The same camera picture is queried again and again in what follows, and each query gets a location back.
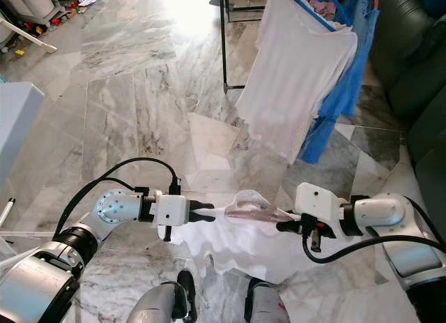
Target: pink cloth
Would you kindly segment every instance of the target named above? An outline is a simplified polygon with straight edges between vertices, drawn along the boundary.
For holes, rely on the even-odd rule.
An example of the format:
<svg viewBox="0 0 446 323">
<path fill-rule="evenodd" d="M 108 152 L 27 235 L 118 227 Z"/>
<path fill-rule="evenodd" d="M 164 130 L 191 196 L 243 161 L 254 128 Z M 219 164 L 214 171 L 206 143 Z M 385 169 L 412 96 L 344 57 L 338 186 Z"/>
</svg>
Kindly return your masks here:
<svg viewBox="0 0 446 323">
<path fill-rule="evenodd" d="M 322 17 L 332 16 L 336 12 L 336 5 L 333 2 L 319 2 L 317 0 L 309 0 L 310 6 L 314 8 Z"/>
</svg>

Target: black cable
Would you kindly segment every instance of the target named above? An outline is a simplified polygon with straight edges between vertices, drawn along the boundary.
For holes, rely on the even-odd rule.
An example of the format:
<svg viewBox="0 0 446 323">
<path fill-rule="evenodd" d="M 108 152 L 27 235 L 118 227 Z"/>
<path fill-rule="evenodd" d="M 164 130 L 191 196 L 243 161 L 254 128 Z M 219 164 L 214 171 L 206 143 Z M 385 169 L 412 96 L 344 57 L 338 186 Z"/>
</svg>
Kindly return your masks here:
<svg viewBox="0 0 446 323">
<path fill-rule="evenodd" d="M 427 215 L 427 213 L 422 209 L 422 207 L 420 207 L 417 204 L 417 202 L 410 199 L 409 197 L 405 196 L 405 198 L 410 201 L 410 203 L 413 205 L 413 207 L 418 212 L 418 214 L 423 218 L 424 222 L 426 222 L 427 226 L 431 229 L 431 231 L 432 231 L 433 235 L 435 236 L 435 238 L 437 239 L 438 243 L 440 243 L 441 245 L 446 247 L 445 241 L 441 237 L 438 230 L 435 228 L 435 225 L 433 225 L 433 223 L 432 223 L 431 219 L 429 218 L 429 216 Z"/>
<path fill-rule="evenodd" d="M 411 241 L 413 243 L 429 245 L 429 246 L 432 246 L 433 248 L 436 248 L 446 254 L 446 247 L 444 247 L 444 245 L 442 245 L 440 243 L 437 243 L 436 241 L 431 241 L 430 239 L 426 239 L 426 238 L 422 238 L 422 237 L 406 236 L 406 235 L 398 234 L 395 236 L 384 236 L 384 237 L 366 239 L 365 241 L 361 241 L 361 242 L 353 244 L 347 248 L 343 248 L 342 250 L 339 250 L 338 252 L 336 252 L 332 255 L 329 255 L 328 257 L 318 258 L 318 257 L 313 256 L 311 254 L 311 252 L 308 250 L 307 240 L 308 240 L 307 236 L 302 237 L 302 246 L 303 246 L 304 252 L 311 261 L 313 261 L 317 264 L 327 264 L 329 262 L 338 260 L 339 258 L 342 258 L 345 255 L 349 255 L 350 253 L 353 253 L 361 248 L 366 248 L 367 246 L 372 246 L 372 245 L 376 245 L 376 244 L 380 244 L 380 243 L 386 243 L 389 241 Z"/>
<path fill-rule="evenodd" d="M 162 160 L 159 160 L 159 159 L 156 159 L 156 158 L 150 158 L 150 157 L 138 157 L 138 158 L 131 158 L 131 159 L 124 160 L 123 162 L 113 166 L 110 170 L 106 171 L 98 179 L 93 180 L 93 181 L 89 182 L 88 184 L 86 184 L 79 192 L 76 193 L 76 195 L 69 201 L 69 203 L 67 204 L 67 206 L 63 210 L 63 213 L 62 213 L 62 215 L 61 215 L 61 217 L 60 217 L 60 219 L 59 219 L 59 221 L 57 223 L 56 230 L 54 231 L 53 239 L 57 235 L 60 234 L 63 225 L 67 221 L 68 217 L 70 217 L 70 214 L 72 213 L 74 208 L 79 204 L 79 202 L 84 198 L 84 196 L 86 194 L 88 194 L 89 191 L 92 190 L 101 181 L 115 181 L 115 182 L 117 182 L 119 184 L 123 184 L 126 188 L 128 188 L 130 190 L 134 190 L 134 188 L 132 186 L 128 185 L 124 181 L 121 181 L 121 180 L 115 179 L 115 178 L 108 178 L 107 177 L 109 174 L 111 174 L 112 172 L 116 171 L 118 168 L 124 166 L 125 164 L 133 163 L 134 161 L 151 161 L 153 163 L 159 163 L 159 164 L 165 166 L 170 171 L 170 173 L 172 175 L 171 186 L 172 185 L 176 185 L 178 177 L 176 176 L 176 173 L 175 173 L 174 169 L 169 164 L 165 163 Z"/>
</svg>

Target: leather couch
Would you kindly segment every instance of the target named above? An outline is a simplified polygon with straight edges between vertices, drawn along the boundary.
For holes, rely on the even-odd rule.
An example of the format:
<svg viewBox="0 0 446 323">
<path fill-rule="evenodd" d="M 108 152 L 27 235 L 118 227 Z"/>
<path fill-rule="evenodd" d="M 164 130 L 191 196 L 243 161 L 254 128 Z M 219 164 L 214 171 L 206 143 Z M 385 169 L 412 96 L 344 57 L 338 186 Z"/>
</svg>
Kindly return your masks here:
<svg viewBox="0 0 446 323">
<path fill-rule="evenodd" d="M 446 239 L 446 15 L 429 0 L 379 0 L 371 62 L 407 144 L 427 211 Z M 430 0 L 444 8 L 446 0 Z"/>
</svg>

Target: white garment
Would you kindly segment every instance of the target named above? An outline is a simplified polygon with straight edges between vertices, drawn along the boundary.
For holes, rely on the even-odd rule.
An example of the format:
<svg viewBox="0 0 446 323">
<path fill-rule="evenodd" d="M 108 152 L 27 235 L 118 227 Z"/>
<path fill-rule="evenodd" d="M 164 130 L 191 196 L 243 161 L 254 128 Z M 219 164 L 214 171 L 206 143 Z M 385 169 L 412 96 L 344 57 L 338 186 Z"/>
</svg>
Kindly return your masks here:
<svg viewBox="0 0 446 323">
<path fill-rule="evenodd" d="M 257 192 L 244 190 L 229 206 L 207 210 L 208 215 L 216 217 L 214 222 L 187 223 L 172 228 L 171 243 L 179 245 L 186 242 L 201 277 L 206 275 L 208 255 L 212 255 L 214 269 L 219 274 L 238 269 L 270 283 L 281 283 L 297 271 L 318 266 L 304 254 L 300 235 L 278 232 L 275 223 L 225 217 L 225 211 L 244 208 L 241 205 L 246 200 L 246 192 L 258 196 L 249 200 L 264 201 L 265 205 L 270 205 Z M 284 212 L 277 209 L 275 214 L 280 213 Z M 160 238 L 164 237 L 164 227 L 159 227 L 159 235 Z M 342 240 L 323 238 L 322 255 L 330 255 L 345 246 L 347 243 Z"/>
<path fill-rule="evenodd" d="M 329 24 L 339 30 L 330 32 L 293 0 L 268 0 L 259 53 L 236 103 L 250 135 L 290 163 L 356 52 L 356 33 Z"/>
</svg>

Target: floor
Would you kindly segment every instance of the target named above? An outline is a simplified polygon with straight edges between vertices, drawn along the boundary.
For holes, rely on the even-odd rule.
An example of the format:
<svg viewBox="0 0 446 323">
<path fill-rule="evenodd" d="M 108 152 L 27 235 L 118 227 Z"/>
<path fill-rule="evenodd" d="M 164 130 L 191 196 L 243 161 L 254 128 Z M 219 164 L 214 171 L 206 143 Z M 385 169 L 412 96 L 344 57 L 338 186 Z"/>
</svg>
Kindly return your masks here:
<svg viewBox="0 0 446 323">
<path fill-rule="evenodd" d="M 54 230 L 69 199 L 86 182 L 134 156 L 172 164 L 185 194 L 228 204 L 254 189 L 283 209 L 308 181 L 340 197 L 405 193 L 422 203 L 404 142 L 405 126 L 388 107 L 367 71 L 353 118 L 342 117 L 319 164 L 289 165 L 253 140 L 233 104 L 238 91 L 222 91 L 220 21 L 209 0 L 98 0 L 85 14 L 47 34 L 52 55 L 22 43 L 23 57 L 3 55 L 0 74 L 33 82 L 46 99 L 20 151 L 0 204 L 17 204 L 5 226 Z M 258 22 L 227 26 L 229 83 L 244 83 L 256 55 Z M 128 166 L 117 177 L 166 188 L 167 173 L 149 164 Z M 75 209 L 90 210 L 105 183 Z M 18 250 L 37 239 L 14 239 Z M 205 278 L 187 246 L 158 239 L 147 224 L 129 223 L 109 238 L 85 271 L 82 290 L 66 322 L 124 322 L 152 286 L 191 269 L 200 322 L 243 322 L 248 276 L 233 270 Z M 369 248 L 277 287 L 292 322 L 418 322 L 380 248 Z"/>
</svg>

